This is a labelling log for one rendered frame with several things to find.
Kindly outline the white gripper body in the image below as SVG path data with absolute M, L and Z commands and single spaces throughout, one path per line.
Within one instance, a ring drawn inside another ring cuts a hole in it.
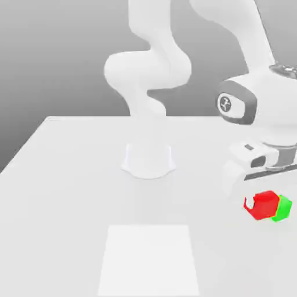
M 227 161 L 222 168 L 221 189 L 228 197 L 237 193 L 256 193 L 297 183 L 297 164 L 282 169 L 247 168 Z

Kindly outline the small red cube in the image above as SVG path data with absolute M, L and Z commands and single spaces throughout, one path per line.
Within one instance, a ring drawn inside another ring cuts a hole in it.
M 252 199 L 252 207 L 247 205 L 247 198 L 243 207 L 255 220 L 271 218 L 276 214 L 280 198 L 275 192 L 270 190 L 256 193 Z

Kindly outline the small green cube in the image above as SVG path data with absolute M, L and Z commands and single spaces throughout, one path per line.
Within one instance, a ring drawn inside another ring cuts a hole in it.
M 271 217 L 271 220 L 274 222 L 279 222 L 288 218 L 292 207 L 292 201 L 286 196 L 279 195 L 279 198 L 280 201 L 278 203 L 277 212 L 273 217 Z

